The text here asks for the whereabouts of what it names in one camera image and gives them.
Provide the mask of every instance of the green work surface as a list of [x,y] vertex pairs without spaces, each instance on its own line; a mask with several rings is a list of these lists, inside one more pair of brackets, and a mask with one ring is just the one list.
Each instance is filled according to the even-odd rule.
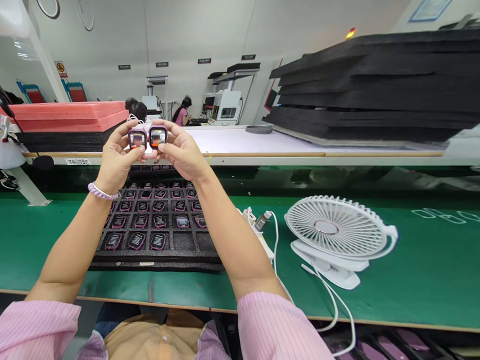
[[[68,226],[84,194],[61,194],[46,207],[30,207],[27,201],[0,196],[2,249],[0,289],[29,291],[37,280],[50,248]],[[290,248],[295,236],[284,214],[297,201],[292,197],[232,196],[241,210],[252,206],[257,216],[274,211],[279,220],[278,275],[295,304],[309,317],[329,318],[330,297],[322,283],[301,267]],[[480,210],[476,201],[355,199],[371,207],[400,234],[389,255],[372,260],[359,273],[354,290],[334,289],[359,322],[399,323],[410,326],[480,329]],[[449,215],[466,211],[473,220],[456,224],[443,218],[423,218],[412,210],[435,208]],[[275,241],[275,225],[264,234],[269,246]],[[89,271],[80,296],[119,301],[151,302],[185,307],[234,311],[235,297],[226,273]],[[345,311],[340,307],[342,318]]]

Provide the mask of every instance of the floor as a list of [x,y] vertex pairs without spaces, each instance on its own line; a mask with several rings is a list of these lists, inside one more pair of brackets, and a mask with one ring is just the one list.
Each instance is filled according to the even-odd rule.
[[[21,301],[24,297],[24,295],[0,293],[0,313],[2,313],[11,302]],[[77,358],[77,352],[80,347],[87,342],[92,334],[95,321],[97,320],[103,302],[77,300],[75,301],[75,304],[81,306],[80,317],[78,318],[78,331],[63,355],[63,359],[65,360]]]

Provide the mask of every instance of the purple beaded bracelet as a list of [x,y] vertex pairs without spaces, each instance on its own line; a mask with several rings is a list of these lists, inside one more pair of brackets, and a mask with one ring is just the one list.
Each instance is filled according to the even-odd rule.
[[117,191],[115,195],[108,195],[107,193],[100,190],[97,185],[95,185],[95,181],[88,184],[88,191],[90,191],[96,197],[106,200],[115,200],[121,196],[120,191]]

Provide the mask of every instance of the white desk fan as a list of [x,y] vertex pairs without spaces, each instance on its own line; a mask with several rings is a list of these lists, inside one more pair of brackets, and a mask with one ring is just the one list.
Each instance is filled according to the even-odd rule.
[[291,243],[292,250],[347,290],[360,284],[355,272],[368,267],[369,260],[390,253],[398,238],[397,228],[386,226],[369,208],[334,196],[297,201],[285,214],[285,221],[298,236]]

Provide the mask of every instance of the pink shirt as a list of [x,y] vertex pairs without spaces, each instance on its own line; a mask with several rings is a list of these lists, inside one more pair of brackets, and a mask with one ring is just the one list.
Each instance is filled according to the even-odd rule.
[[[57,301],[12,302],[0,316],[0,359],[61,359],[77,332],[80,309]],[[334,360],[305,314],[275,294],[252,292],[242,297],[238,330],[245,360]],[[98,332],[92,332],[78,359],[108,359]],[[213,321],[203,328],[196,359],[230,359]]]
[[175,120],[175,124],[177,124],[178,126],[183,126],[184,116],[187,116],[187,110],[185,110],[185,108],[182,107],[180,112],[178,113],[178,117]]

